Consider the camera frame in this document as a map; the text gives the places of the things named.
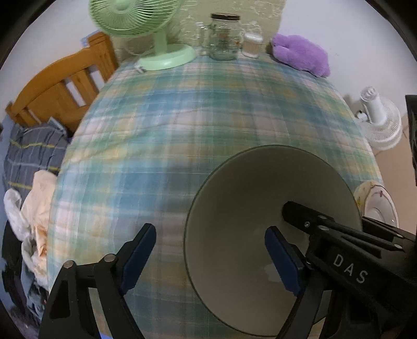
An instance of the wooden chair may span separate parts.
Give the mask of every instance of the wooden chair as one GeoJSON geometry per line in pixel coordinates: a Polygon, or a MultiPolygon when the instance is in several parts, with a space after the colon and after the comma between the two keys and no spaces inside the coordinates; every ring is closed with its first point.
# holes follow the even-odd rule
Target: wooden chair
{"type": "Polygon", "coordinates": [[[98,94],[97,86],[87,68],[96,65],[104,80],[117,69],[117,60],[110,38],[96,33],[88,38],[89,47],[64,57],[33,77],[6,112],[14,122],[22,126],[34,126],[46,122],[52,116],[75,132],[85,112],[98,94]],[[65,86],[71,80],[84,106],[79,106],[65,86]]]}

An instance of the white wall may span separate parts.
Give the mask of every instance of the white wall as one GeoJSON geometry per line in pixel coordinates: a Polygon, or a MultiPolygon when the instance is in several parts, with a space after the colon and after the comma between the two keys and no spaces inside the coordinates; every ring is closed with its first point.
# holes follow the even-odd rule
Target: white wall
{"type": "Polygon", "coordinates": [[[417,94],[416,60],[365,0],[287,0],[279,32],[304,36],[328,52],[329,80],[354,113],[366,86],[392,100],[402,115],[404,95],[417,94]]]}
{"type": "MultiPolygon", "coordinates": [[[[80,40],[96,29],[88,0],[56,0],[24,32],[0,70],[0,121],[3,108],[37,72],[80,50],[80,40]]],[[[287,0],[280,32],[300,34],[329,53],[330,81],[353,111],[360,106],[352,103],[367,85],[391,99],[402,114],[404,95],[417,94],[417,62],[365,0],[287,0]]]]}

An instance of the fan base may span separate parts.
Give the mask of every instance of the fan base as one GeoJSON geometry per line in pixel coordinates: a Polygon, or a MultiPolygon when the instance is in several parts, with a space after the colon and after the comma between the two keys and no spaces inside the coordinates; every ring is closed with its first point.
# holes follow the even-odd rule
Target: fan base
{"type": "Polygon", "coordinates": [[[146,71],[173,68],[194,60],[197,53],[191,46],[174,43],[167,46],[166,53],[155,55],[154,49],[146,51],[136,62],[135,67],[146,71]]]}

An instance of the tablecloth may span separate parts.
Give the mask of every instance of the tablecloth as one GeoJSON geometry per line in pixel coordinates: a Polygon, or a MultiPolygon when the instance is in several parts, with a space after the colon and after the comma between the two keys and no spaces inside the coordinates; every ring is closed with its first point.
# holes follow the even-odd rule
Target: tablecloth
{"type": "MultiPolygon", "coordinates": [[[[382,182],[353,115],[325,79],[264,55],[140,74],[125,62],[91,105],[67,149],[48,234],[48,282],[61,265],[100,260],[144,223],[156,246],[126,301],[146,338],[247,338],[202,305],[185,270],[183,231],[194,195],[230,156],[291,145],[332,165],[353,191],[382,182]]],[[[97,295],[93,304],[99,327],[97,295]]]]}

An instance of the glass jar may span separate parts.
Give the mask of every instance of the glass jar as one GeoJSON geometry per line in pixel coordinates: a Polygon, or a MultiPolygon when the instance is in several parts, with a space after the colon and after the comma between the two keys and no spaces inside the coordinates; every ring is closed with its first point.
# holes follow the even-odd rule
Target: glass jar
{"type": "Polygon", "coordinates": [[[200,45],[220,61],[237,59],[241,37],[240,16],[212,13],[211,23],[200,28],[200,45]]]}

